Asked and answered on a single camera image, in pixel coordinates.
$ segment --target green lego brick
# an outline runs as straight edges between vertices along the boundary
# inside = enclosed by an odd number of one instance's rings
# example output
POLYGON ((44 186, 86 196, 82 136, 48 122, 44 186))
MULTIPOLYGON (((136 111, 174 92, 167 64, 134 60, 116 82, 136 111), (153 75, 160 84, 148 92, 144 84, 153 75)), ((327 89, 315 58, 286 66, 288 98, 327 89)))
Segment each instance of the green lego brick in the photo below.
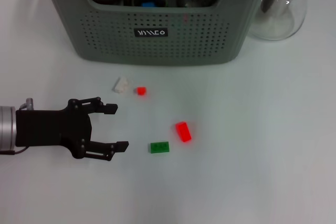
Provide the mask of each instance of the green lego brick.
POLYGON ((169 142, 151 143, 151 153, 169 152, 169 142))

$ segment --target small red lego brick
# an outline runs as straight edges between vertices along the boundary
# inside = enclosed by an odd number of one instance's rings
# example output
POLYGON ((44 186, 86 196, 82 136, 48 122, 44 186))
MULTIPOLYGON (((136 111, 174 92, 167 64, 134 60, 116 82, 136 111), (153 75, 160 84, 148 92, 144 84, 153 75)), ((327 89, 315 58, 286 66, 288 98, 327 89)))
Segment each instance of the small red lego brick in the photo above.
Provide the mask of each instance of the small red lego brick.
POLYGON ((136 92, 138 95, 145 95, 147 93, 146 87, 137 87, 136 90, 137 90, 136 92))
POLYGON ((182 142, 188 142, 192 139, 186 122, 177 123, 175 126, 182 142))

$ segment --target blue object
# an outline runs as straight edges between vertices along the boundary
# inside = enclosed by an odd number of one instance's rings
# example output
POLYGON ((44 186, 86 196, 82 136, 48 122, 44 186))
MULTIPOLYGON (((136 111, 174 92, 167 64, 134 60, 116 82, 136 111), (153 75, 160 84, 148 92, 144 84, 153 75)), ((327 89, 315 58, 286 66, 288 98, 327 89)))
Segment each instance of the blue object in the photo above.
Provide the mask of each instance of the blue object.
POLYGON ((156 7, 154 2, 142 3, 142 7, 156 7))

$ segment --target white table surface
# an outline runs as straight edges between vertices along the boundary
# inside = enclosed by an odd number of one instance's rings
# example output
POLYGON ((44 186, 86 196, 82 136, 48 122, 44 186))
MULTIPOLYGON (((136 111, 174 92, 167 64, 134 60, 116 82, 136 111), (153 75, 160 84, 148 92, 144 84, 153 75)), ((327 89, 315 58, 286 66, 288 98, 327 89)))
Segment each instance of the white table surface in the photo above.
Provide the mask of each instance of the white table surface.
POLYGON ((85 61, 51 0, 0 0, 0 104, 101 96, 119 109, 91 117, 92 140, 130 142, 111 162, 58 146, 0 156, 0 223, 335 224, 334 3, 309 0, 295 36, 248 37, 231 63, 174 68, 85 61), (147 97, 113 93, 119 76, 147 97), (160 141, 171 152, 149 154, 160 141))

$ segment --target gray plastic basket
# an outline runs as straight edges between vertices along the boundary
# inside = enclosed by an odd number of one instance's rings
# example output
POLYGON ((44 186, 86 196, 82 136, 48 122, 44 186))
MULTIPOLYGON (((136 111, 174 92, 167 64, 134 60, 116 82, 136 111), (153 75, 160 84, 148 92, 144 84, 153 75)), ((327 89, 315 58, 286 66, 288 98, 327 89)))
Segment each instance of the gray plastic basket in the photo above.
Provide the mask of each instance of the gray plastic basket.
POLYGON ((208 65, 237 57, 261 0, 218 0, 204 8, 100 5, 52 0, 78 55, 136 65, 208 65), (167 28, 136 37, 135 28, 167 28))

